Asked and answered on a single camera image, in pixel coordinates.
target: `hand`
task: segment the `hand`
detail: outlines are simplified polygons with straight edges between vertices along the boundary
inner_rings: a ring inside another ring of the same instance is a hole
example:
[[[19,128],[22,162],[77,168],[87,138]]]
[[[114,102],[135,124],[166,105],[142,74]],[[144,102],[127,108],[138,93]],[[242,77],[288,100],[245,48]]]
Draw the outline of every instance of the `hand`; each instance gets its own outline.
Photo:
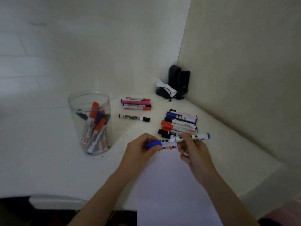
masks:
[[[158,140],[156,137],[144,133],[137,139],[129,142],[117,171],[128,179],[139,175],[145,168],[148,160],[162,147],[156,145],[147,149],[147,143],[156,140]]]
[[[186,133],[182,134],[182,138],[185,142],[178,143],[181,160],[189,165],[198,183],[204,185],[208,179],[218,175],[208,148],[202,141],[194,142]]]

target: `person's right hand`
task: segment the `person's right hand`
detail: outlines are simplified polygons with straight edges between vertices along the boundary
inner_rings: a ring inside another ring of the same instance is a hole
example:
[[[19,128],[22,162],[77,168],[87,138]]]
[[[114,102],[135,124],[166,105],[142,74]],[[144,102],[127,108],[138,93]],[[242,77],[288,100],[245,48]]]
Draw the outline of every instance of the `person's right hand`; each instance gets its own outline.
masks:
[[[189,165],[198,183],[204,185],[206,181],[218,175],[208,148],[202,141],[194,142],[187,133],[182,133],[182,138],[185,142],[178,143],[181,160]]]

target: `sheet of paper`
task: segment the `sheet of paper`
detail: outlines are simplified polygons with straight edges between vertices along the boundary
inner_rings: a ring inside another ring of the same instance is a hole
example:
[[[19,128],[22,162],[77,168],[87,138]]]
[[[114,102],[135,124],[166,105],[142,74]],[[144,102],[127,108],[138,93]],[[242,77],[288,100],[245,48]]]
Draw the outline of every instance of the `sheet of paper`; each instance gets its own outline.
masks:
[[[138,177],[137,209],[137,226],[222,226],[177,149],[157,152]]]

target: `forearm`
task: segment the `forearm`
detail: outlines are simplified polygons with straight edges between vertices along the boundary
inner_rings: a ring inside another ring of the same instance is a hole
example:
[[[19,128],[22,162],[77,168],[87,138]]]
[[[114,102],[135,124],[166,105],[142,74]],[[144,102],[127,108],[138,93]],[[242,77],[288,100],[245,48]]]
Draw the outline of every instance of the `forearm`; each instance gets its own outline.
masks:
[[[259,225],[219,174],[208,179],[204,188],[224,226]]]
[[[123,188],[130,179],[114,172],[69,226],[104,226]]]

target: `jar rim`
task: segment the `jar rim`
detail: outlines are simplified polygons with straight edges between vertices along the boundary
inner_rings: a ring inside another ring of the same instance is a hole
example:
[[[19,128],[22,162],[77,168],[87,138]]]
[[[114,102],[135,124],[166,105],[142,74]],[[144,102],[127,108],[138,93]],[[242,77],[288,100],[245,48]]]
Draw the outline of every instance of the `jar rim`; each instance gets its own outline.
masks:
[[[93,110],[103,110],[109,103],[110,103],[110,98],[109,95],[105,92],[101,92],[101,91],[90,91],[90,90],[85,90],[85,91],[80,91],[77,93],[73,93],[69,96],[68,98],[68,104],[70,109],[75,110],[78,113],[90,113],[92,111],[92,107],[76,107],[72,105],[72,101],[78,97],[81,96],[85,96],[85,95],[89,95],[89,94],[94,94],[94,95],[101,95],[101,96],[105,96],[107,98],[106,102],[100,104],[98,107],[93,108]]]

